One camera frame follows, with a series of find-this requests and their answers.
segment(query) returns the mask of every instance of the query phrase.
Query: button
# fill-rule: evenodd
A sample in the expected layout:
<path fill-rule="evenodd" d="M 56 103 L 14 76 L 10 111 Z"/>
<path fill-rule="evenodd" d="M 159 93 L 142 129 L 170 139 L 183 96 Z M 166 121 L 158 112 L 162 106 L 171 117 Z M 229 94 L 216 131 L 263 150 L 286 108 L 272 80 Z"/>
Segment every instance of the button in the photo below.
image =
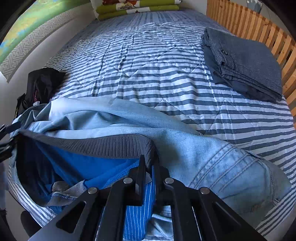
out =
<path fill-rule="evenodd" d="M 203 187 L 203 188 L 200 189 L 200 192 L 202 194 L 209 194 L 210 193 L 210 190 L 208 188 L 206 188 L 206 187 Z"/>
<path fill-rule="evenodd" d="M 124 182 L 125 184 L 130 184 L 130 183 L 133 182 L 133 179 L 131 179 L 130 177 L 127 177 L 127 178 L 125 178 L 125 179 L 123 180 L 123 182 Z"/>
<path fill-rule="evenodd" d="M 165 183 L 166 184 L 172 184 L 174 182 L 174 179 L 172 179 L 172 178 L 170 178 L 170 177 L 167 177 L 166 179 L 165 179 Z"/>
<path fill-rule="evenodd" d="M 89 188 L 89 189 L 88 189 L 88 193 L 89 193 L 89 194 L 95 194 L 97 191 L 98 191 L 98 189 L 95 188 L 95 187 L 92 187 L 92 188 Z"/>
<path fill-rule="evenodd" d="M 224 49 L 222 49 L 222 53 L 228 55 L 228 53 Z"/>

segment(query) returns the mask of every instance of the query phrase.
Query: patterned border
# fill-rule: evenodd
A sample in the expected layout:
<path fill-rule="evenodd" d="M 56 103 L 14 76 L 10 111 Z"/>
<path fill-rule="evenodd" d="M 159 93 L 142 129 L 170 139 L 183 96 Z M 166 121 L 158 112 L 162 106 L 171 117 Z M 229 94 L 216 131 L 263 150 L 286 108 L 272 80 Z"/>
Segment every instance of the patterned border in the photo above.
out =
<path fill-rule="evenodd" d="M 81 15 L 80 5 L 78 7 L 72 8 L 66 12 L 63 12 L 54 18 L 48 20 L 28 36 L 26 36 L 5 58 L 5 60 L 0 64 L 0 71 L 7 79 L 10 81 L 11 77 L 14 75 L 16 70 L 20 67 L 23 61 L 28 57 L 28 55 L 50 34 L 56 31 L 58 28 L 68 23 L 75 17 Z"/>

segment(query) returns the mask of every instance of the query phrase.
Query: blue and white striped bedspread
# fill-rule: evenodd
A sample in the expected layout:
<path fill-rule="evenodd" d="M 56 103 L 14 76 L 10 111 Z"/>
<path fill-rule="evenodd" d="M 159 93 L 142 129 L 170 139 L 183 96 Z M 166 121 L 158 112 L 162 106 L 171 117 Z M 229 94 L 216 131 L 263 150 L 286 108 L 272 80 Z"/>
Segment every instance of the blue and white striped bedspread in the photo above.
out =
<path fill-rule="evenodd" d="M 53 99 L 112 96 L 135 101 L 275 163 L 292 189 L 258 226 L 266 235 L 295 203 L 293 118 L 284 99 L 276 104 L 248 100 L 211 82 L 201 45 L 206 26 L 223 29 L 192 10 L 94 21 L 47 63 L 67 73 Z M 21 185 L 12 189 L 41 225 L 54 217 L 50 209 L 34 204 Z"/>

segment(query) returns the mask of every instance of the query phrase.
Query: folded clothes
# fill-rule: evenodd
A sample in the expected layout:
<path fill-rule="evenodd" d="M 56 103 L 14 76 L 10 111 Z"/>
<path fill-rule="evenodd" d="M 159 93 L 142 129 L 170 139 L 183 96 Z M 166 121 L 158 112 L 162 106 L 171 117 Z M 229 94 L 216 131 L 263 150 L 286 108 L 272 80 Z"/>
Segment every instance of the folded clothes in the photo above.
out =
<path fill-rule="evenodd" d="M 248 99 L 256 99 L 261 101 L 267 102 L 275 102 L 274 98 L 270 97 L 269 95 L 251 87 L 250 85 L 244 84 L 242 82 L 236 80 L 227 80 L 222 77 L 220 67 L 217 64 L 215 57 L 210 49 L 210 47 L 205 45 L 204 37 L 202 36 L 202 45 L 204 49 L 204 58 L 205 64 L 209 68 L 211 72 L 212 79 L 211 82 L 215 84 L 223 84 L 227 85 L 228 87 L 234 89 L 236 92 L 242 94 L 244 97 Z"/>
<path fill-rule="evenodd" d="M 264 44 L 212 28 L 205 29 L 204 43 L 211 49 L 224 78 L 220 83 L 247 98 L 271 102 L 281 100 L 280 66 Z"/>
<path fill-rule="evenodd" d="M 180 8 L 177 5 L 164 5 L 164 6 L 151 6 L 151 7 L 141 7 L 133 8 L 128 10 L 115 11 L 105 14 L 100 14 L 98 16 L 99 20 L 105 20 L 108 18 L 113 18 L 121 15 L 138 13 L 138 12 L 156 12 L 156 11 L 178 11 Z"/>
<path fill-rule="evenodd" d="M 98 14 L 105 14 L 109 12 L 140 8 L 140 7 L 151 7 L 151 6 L 163 6 L 163 5 L 178 5 L 182 0 L 139 0 L 126 3 L 116 3 L 112 5 L 101 5 L 97 7 L 96 12 Z"/>
<path fill-rule="evenodd" d="M 36 102 L 47 104 L 63 81 L 65 74 L 65 72 L 59 72 L 53 68 L 42 68 L 30 72 L 27 92 L 17 99 L 15 117 L 18 117 Z"/>

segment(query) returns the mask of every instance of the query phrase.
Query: black strap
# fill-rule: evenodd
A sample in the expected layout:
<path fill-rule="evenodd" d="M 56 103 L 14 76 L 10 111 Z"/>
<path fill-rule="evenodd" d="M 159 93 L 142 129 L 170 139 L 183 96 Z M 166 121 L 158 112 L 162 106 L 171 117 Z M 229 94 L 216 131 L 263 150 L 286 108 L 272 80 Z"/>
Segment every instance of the black strap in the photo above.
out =
<path fill-rule="evenodd" d="M 21 122 L 18 121 L 8 126 L 0 127 L 0 140 L 3 139 L 7 134 L 19 129 L 21 127 Z M 8 159 L 12 156 L 12 150 L 15 145 L 15 138 L 9 140 L 9 142 L 5 142 L 0 144 L 0 163 Z"/>

